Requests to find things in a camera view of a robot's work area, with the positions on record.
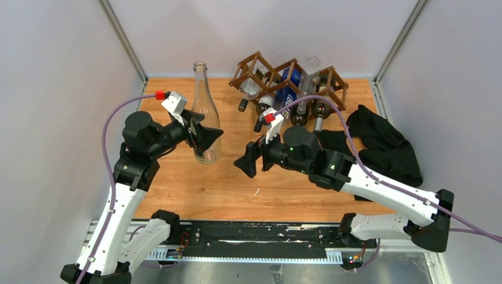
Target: white panel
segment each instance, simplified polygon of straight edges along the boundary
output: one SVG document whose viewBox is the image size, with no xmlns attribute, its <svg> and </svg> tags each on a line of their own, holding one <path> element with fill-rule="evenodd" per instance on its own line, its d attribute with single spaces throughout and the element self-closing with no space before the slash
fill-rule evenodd
<svg viewBox="0 0 502 284">
<path fill-rule="evenodd" d="M 149 76 L 232 76 L 260 50 L 274 66 L 317 56 L 343 76 L 373 76 L 416 0 L 111 0 Z"/>
<path fill-rule="evenodd" d="M 422 188 L 451 190 L 456 213 L 498 235 L 501 13 L 500 1 L 430 1 L 382 83 L 393 123 L 415 148 Z M 445 258 L 453 283 L 500 283 L 501 255 L 492 240 L 452 233 Z"/>
<path fill-rule="evenodd" d="M 2 1 L 0 38 L 0 282 L 60 283 L 110 184 L 102 125 L 141 83 L 96 0 Z"/>
</svg>

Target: clear glass bottle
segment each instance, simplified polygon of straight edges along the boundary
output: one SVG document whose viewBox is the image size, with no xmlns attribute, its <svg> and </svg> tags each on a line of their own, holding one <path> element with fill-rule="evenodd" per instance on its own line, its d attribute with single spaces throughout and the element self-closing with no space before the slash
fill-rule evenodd
<svg viewBox="0 0 502 284">
<path fill-rule="evenodd" d="M 194 71 L 195 98 L 192 105 L 192 112 L 204 115 L 204 119 L 201 121 L 202 126 L 220 129 L 220 116 L 218 115 L 218 110 L 209 93 L 207 66 L 205 62 L 195 62 Z M 212 146 L 204 152 L 194 148 L 194 154 L 195 158 L 203 164 L 215 163 L 221 156 L 221 138 L 218 138 Z"/>
</svg>

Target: black fabric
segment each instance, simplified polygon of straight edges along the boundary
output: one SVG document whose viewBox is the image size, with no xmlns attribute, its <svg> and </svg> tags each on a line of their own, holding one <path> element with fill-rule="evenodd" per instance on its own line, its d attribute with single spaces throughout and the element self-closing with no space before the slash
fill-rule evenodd
<svg viewBox="0 0 502 284">
<path fill-rule="evenodd" d="M 422 184 L 413 147 L 385 118 L 359 105 L 347 119 L 347 125 L 351 136 L 360 137 L 367 148 L 359 151 L 364 165 L 409 186 Z"/>
<path fill-rule="evenodd" d="M 321 143 L 321 147 L 326 150 L 338 151 L 342 154 L 353 157 L 352 152 L 347 146 L 345 132 L 323 130 L 317 134 L 317 139 Z"/>
</svg>

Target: wooden table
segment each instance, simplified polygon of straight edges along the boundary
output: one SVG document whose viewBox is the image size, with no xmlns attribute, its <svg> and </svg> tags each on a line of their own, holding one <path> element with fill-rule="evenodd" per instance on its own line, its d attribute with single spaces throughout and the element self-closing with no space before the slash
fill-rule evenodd
<svg viewBox="0 0 502 284">
<path fill-rule="evenodd" d="M 350 194 L 318 188 L 308 177 L 298 172 L 274 166 L 268 172 L 258 171 L 250 179 L 233 162 L 244 154 L 246 144 L 262 134 L 253 132 L 255 106 L 246 112 L 237 110 L 239 91 L 228 85 L 229 78 L 211 78 L 211 96 L 220 114 L 222 155 L 212 165 L 196 161 L 194 152 L 180 144 L 171 154 L 159 160 L 160 170 L 145 199 L 136 211 L 137 218 L 150 218 L 158 209 L 172 211 L 182 219 L 193 220 L 250 220 L 250 221 L 340 221 L 343 214 L 357 212 L 366 215 L 389 214 L 393 211 L 373 202 L 355 201 Z M 348 79 L 347 118 L 359 104 L 375 110 L 369 82 Z M 177 91 L 188 99 L 191 108 L 194 98 L 193 78 L 152 78 L 146 93 L 156 90 Z M 145 99 L 141 110 L 151 113 L 161 124 L 170 122 L 160 101 Z M 325 120 L 324 129 L 342 130 L 336 115 Z M 307 129 L 313 129 L 309 121 Z M 361 148 L 361 142 L 355 141 Z"/>
</svg>

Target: bottle mouth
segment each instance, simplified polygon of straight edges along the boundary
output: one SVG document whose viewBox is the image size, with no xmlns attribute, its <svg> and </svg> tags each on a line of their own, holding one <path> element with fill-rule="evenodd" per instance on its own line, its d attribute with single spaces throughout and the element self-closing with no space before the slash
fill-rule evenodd
<svg viewBox="0 0 502 284">
<path fill-rule="evenodd" d="M 197 61 L 194 63 L 194 71 L 207 71 L 205 62 Z"/>
</svg>

